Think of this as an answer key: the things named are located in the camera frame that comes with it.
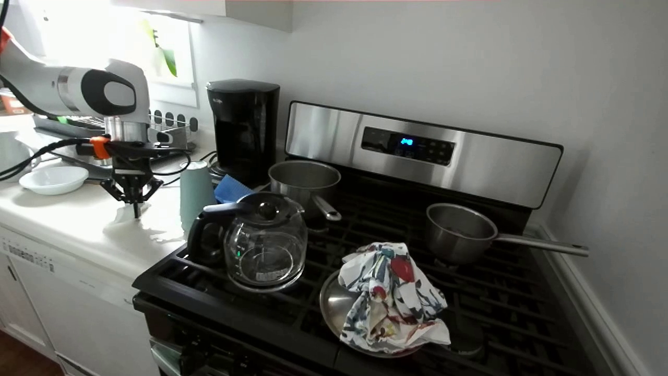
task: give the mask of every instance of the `white plate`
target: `white plate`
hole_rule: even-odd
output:
[[[36,195],[65,195],[78,191],[85,179],[88,169],[52,165],[24,175],[18,184]]]

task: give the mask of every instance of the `digital display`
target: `digital display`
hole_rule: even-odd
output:
[[[398,143],[402,147],[413,147],[415,145],[415,140],[413,139],[402,139],[402,143]]]
[[[366,128],[362,149],[395,155],[402,160],[448,165],[454,160],[456,143]]]

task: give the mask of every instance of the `oven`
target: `oven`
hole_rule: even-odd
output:
[[[594,375],[534,252],[497,243],[473,265],[446,265],[423,237],[430,203],[473,208],[501,233],[523,234],[559,147],[292,103],[286,154],[342,172],[331,197],[342,222],[313,225],[308,267],[286,290],[241,290],[185,246],[145,272],[133,306],[163,375]],[[444,292],[452,347],[378,359],[333,335],[319,290],[347,253],[378,241],[405,243]]]

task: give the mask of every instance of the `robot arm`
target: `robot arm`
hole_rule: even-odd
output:
[[[2,29],[0,78],[34,113],[120,118],[123,139],[146,140],[149,85],[145,72],[123,61],[105,69],[56,68],[31,56]]]
[[[24,6],[14,2],[14,17],[30,27],[26,35],[40,35],[26,20]],[[149,85],[140,68],[110,61],[102,69],[58,68],[31,56],[18,40],[2,27],[0,35],[0,78],[12,94],[34,113],[41,115],[84,115],[106,118],[112,136],[90,140],[97,157],[110,160],[112,174],[100,187],[117,201],[137,206],[149,201],[160,182],[150,172],[150,157],[173,151],[146,147]]]

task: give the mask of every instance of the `black stove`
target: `black stove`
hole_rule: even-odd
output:
[[[133,286],[155,347],[176,353],[179,375],[594,375],[532,252],[494,245],[474,265],[446,265],[423,245],[426,208],[459,203],[482,211],[501,233],[521,234],[528,208],[408,182],[339,165],[342,184],[331,199],[342,222],[309,233],[308,267],[280,292],[236,288],[224,269],[178,250]],[[376,359],[342,346],[319,314],[319,290],[342,257],[370,243],[408,243],[412,257],[441,288],[454,346]]]

